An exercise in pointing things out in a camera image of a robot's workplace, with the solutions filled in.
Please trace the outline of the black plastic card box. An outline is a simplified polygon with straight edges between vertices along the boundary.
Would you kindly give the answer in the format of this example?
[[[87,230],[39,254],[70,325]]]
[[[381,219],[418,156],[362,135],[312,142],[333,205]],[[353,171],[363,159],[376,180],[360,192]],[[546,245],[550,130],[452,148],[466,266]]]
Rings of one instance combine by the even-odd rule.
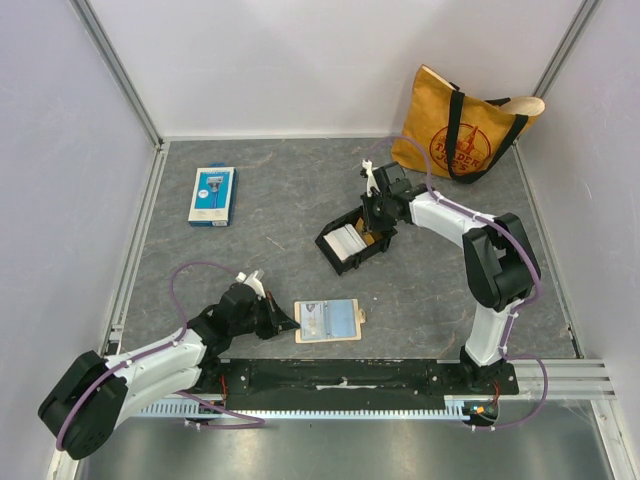
[[[316,237],[315,244],[337,275],[353,269],[378,253],[384,253],[397,234],[392,227],[381,232],[368,232],[364,225],[363,207],[355,208],[327,224]]]

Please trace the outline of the silver white VIP card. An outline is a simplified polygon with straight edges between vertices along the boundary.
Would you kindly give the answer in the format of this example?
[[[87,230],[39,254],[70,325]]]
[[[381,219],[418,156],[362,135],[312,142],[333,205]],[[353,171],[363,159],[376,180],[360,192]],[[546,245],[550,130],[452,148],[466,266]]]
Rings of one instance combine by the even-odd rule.
[[[322,301],[301,302],[299,304],[299,323],[301,340],[320,341],[326,338],[326,304]]]

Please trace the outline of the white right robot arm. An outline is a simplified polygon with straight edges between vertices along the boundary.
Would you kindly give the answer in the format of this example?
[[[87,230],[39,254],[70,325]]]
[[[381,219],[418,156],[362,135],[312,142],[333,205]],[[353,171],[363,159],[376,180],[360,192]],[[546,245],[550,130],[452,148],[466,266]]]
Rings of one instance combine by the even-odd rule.
[[[469,338],[461,348],[458,381],[477,394],[506,367],[508,336],[518,310],[540,280],[540,271],[521,220],[470,210],[425,184],[412,185],[402,167],[362,162],[366,179],[364,225],[381,232],[398,222],[430,230],[463,252],[467,285],[476,301]]]

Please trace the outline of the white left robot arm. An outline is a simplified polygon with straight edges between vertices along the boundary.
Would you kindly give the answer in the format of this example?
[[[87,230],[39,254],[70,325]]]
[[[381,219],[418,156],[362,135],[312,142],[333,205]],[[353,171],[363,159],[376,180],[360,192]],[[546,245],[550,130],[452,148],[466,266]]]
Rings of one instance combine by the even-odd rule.
[[[126,419],[165,396],[215,389],[219,356],[234,338],[254,334],[269,340],[298,326],[270,292],[235,283],[159,341],[119,355],[79,355],[42,401],[38,416],[55,436],[57,450],[85,458]]]

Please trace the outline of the beige leather card holder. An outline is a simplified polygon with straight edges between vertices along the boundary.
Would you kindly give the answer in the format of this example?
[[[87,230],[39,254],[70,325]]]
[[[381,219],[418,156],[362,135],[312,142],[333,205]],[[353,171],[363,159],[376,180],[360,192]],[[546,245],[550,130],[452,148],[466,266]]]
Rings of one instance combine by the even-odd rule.
[[[317,301],[322,301],[326,304],[326,338],[320,341],[304,342],[301,340],[299,328],[295,334],[295,341],[298,344],[357,341],[361,339],[361,329],[366,322],[366,315],[359,307],[356,299],[297,301],[294,303],[294,320],[299,323],[299,304],[301,302]]]

